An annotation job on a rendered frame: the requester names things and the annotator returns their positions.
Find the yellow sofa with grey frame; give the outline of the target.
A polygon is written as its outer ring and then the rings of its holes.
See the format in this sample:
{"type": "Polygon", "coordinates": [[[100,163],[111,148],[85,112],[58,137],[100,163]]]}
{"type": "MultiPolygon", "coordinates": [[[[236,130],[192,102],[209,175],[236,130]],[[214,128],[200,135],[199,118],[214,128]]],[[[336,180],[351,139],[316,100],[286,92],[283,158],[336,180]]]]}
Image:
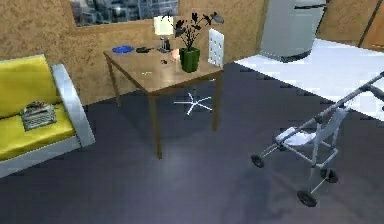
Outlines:
{"type": "Polygon", "coordinates": [[[0,178],[95,143],[71,78],[43,55],[0,61],[0,178]],[[20,111],[41,101],[57,121],[25,131],[20,111]]]}

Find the grey typewriter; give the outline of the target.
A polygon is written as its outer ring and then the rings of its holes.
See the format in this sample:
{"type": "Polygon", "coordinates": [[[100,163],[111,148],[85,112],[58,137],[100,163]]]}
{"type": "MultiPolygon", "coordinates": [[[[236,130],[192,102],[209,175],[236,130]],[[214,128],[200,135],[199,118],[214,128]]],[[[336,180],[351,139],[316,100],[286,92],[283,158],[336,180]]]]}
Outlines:
{"type": "Polygon", "coordinates": [[[57,121],[55,107],[41,101],[28,104],[19,115],[25,131],[51,125],[57,121]]]}

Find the dark plant in green pot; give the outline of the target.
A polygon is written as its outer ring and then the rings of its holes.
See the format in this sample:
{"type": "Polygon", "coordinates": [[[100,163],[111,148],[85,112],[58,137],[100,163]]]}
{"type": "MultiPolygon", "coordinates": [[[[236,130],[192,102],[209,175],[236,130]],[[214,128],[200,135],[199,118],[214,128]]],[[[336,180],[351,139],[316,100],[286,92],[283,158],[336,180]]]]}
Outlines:
{"type": "Polygon", "coordinates": [[[184,48],[179,49],[179,57],[183,71],[192,73],[198,69],[200,50],[194,47],[194,42],[200,34],[200,31],[205,26],[211,25],[212,22],[223,24],[224,19],[217,12],[213,12],[210,15],[199,15],[197,12],[192,12],[190,20],[179,19],[176,23],[171,23],[174,36],[180,38],[185,44],[184,48]]]}

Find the white shade table lamp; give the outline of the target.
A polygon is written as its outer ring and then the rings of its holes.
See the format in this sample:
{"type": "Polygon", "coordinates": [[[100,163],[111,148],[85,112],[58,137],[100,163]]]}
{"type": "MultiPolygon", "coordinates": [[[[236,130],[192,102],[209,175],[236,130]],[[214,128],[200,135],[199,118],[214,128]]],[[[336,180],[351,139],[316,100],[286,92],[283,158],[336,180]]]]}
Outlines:
{"type": "Polygon", "coordinates": [[[160,37],[161,45],[158,50],[161,53],[170,51],[169,37],[174,33],[172,16],[156,16],[154,17],[154,31],[160,37]]]}

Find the pink glass cup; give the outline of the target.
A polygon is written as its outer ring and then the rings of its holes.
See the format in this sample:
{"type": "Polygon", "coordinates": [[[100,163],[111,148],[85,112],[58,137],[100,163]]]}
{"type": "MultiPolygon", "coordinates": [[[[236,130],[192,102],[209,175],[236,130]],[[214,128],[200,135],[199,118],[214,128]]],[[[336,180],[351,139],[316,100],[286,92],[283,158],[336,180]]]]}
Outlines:
{"type": "Polygon", "coordinates": [[[174,49],[171,51],[171,56],[172,56],[172,63],[175,67],[176,70],[179,70],[180,67],[180,55],[179,55],[179,50],[174,49]]]}

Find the white office chair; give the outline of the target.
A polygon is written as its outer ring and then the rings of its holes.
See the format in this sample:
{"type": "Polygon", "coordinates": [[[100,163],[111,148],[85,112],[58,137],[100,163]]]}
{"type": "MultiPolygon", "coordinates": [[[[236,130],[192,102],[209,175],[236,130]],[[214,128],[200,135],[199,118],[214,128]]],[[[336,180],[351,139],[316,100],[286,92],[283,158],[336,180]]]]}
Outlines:
{"type": "MultiPolygon", "coordinates": [[[[209,52],[207,62],[218,67],[224,66],[224,35],[219,31],[211,28],[209,30],[209,52]]],[[[193,88],[191,92],[188,93],[188,101],[175,101],[175,104],[184,104],[189,105],[190,108],[186,112],[187,116],[190,116],[193,109],[196,107],[204,108],[208,111],[212,109],[206,105],[203,105],[202,102],[209,100],[210,96],[205,98],[198,98],[196,96],[196,88],[193,88]]]]}

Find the blue plate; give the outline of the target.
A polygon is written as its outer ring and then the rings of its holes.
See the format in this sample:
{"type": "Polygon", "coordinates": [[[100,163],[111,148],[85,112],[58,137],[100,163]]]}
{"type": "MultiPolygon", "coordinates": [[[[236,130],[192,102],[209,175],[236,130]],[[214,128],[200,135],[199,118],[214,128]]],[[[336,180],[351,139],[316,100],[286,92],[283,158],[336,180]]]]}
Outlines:
{"type": "Polygon", "coordinates": [[[133,50],[134,50],[134,48],[132,46],[129,46],[129,45],[118,46],[118,47],[114,47],[112,49],[112,51],[114,53],[118,53],[118,54],[129,53],[129,52],[132,52],[133,50]]]}

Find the grey baby stroller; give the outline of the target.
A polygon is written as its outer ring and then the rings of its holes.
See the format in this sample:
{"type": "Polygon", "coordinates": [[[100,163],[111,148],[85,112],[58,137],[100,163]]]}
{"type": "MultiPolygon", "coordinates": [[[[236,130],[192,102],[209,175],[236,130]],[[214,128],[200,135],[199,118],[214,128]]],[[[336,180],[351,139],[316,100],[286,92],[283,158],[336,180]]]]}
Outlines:
{"type": "Polygon", "coordinates": [[[363,92],[371,92],[384,102],[384,91],[374,83],[384,78],[384,71],[369,80],[347,96],[341,98],[324,111],[312,117],[299,127],[290,127],[273,138],[273,144],[260,154],[250,156],[258,168],[264,167],[263,159],[276,149],[291,151],[311,165],[308,185],[305,190],[298,190],[297,197],[307,207],[315,207],[317,200],[313,193],[324,183],[336,183],[336,172],[327,167],[338,154],[336,142],[340,125],[351,110],[351,102],[363,92]]]}

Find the brown wooden table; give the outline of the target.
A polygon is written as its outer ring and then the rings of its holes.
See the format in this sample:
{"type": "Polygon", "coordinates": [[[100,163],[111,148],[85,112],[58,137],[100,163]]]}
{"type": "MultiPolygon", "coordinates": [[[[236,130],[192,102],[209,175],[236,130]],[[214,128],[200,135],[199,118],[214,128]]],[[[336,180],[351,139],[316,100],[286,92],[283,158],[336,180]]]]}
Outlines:
{"type": "Polygon", "coordinates": [[[153,133],[156,144],[156,156],[162,158],[160,133],[158,127],[157,104],[158,97],[170,94],[181,88],[190,87],[211,79],[216,80],[213,102],[212,130],[216,131],[219,121],[220,92],[224,69],[208,63],[204,59],[199,60],[198,70],[187,73],[182,70],[181,63],[179,70],[176,70],[172,63],[172,56],[169,53],[150,51],[149,53],[130,52],[127,54],[114,53],[112,50],[103,52],[118,106],[121,106],[120,93],[117,87],[114,68],[120,71],[129,79],[136,88],[143,91],[148,97],[149,111],[153,122],[153,133]]]}

